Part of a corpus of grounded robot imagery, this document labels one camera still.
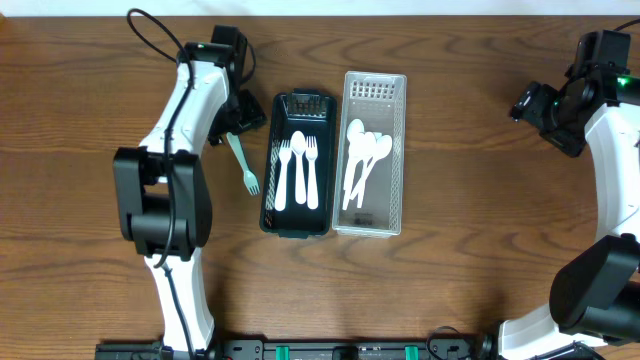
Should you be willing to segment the white fork long handle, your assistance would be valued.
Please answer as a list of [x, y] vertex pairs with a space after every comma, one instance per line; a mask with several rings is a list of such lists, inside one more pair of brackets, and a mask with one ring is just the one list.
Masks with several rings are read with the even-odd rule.
[[311, 210], [318, 208], [318, 187], [315, 162], [318, 158], [318, 146], [315, 136], [307, 137], [306, 159], [308, 162], [307, 205]]

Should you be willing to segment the white thin spoon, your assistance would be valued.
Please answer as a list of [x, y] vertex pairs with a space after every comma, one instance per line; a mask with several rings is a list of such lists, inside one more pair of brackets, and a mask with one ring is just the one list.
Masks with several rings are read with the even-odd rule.
[[348, 161], [345, 170], [345, 177], [343, 181], [343, 190], [345, 191], [342, 209], [348, 208], [351, 195], [353, 193], [353, 181], [355, 175], [355, 169], [357, 164], [363, 162], [363, 170], [361, 173], [360, 182], [366, 181], [372, 168], [372, 158], [376, 151], [378, 140], [382, 137], [379, 132], [365, 132], [356, 133], [350, 140], [350, 146], [348, 151]]
[[368, 145], [369, 156], [366, 158], [364, 162], [364, 169], [363, 169], [362, 175], [350, 195], [351, 200], [353, 200], [354, 198], [357, 198], [358, 208], [361, 208], [363, 205], [366, 182], [375, 164], [379, 160], [382, 160], [383, 158], [385, 158], [391, 152], [391, 149], [393, 146], [393, 140], [390, 135], [381, 135], [379, 138], [375, 136], [374, 140], [375, 140], [375, 143], [373, 145]]
[[348, 159], [343, 181], [342, 209], [346, 210], [350, 201], [355, 169], [363, 158], [366, 147], [366, 135], [364, 124], [360, 119], [354, 119], [347, 128], [347, 140], [349, 142]]

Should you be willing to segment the white thick-handled spoon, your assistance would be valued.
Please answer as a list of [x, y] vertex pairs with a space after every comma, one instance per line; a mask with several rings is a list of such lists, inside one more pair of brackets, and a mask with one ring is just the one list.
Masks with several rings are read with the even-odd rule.
[[296, 157], [295, 201], [298, 204], [306, 202], [306, 186], [304, 182], [303, 155], [306, 151], [306, 138], [301, 131], [296, 131], [291, 137], [291, 147]]

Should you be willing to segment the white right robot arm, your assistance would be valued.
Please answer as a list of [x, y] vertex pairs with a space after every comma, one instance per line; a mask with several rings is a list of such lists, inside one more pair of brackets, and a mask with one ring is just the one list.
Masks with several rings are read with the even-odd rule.
[[596, 71], [560, 90], [533, 82], [512, 116], [569, 156], [590, 150], [598, 221], [594, 244], [557, 273], [547, 304], [500, 325], [495, 356], [555, 359], [638, 342], [638, 79]]

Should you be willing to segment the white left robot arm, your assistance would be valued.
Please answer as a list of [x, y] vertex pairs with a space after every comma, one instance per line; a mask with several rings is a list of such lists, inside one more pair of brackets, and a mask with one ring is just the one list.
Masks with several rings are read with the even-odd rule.
[[188, 43], [158, 122], [136, 147], [114, 156], [118, 217], [152, 273], [164, 320], [161, 349], [197, 358], [209, 348], [215, 320], [206, 303], [202, 250], [212, 203], [201, 162], [208, 145], [260, 126], [265, 115], [244, 84], [254, 56], [246, 40]]

